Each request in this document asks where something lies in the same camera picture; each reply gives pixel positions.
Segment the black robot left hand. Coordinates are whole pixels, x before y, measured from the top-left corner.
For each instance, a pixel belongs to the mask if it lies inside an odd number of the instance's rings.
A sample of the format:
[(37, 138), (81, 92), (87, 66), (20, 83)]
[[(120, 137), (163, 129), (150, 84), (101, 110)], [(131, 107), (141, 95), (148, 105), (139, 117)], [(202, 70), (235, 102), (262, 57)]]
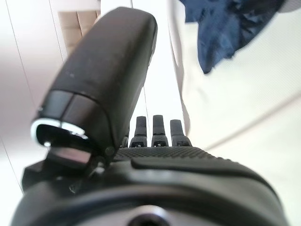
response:
[(119, 7), (84, 36), (31, 124), (46, 158), (24, 169), (14, 226), (286, 226), (281, 201), (253, 170), (193, 147), (162, 117), (155, 144), (129, 123), (157, 39), (153, 15)]

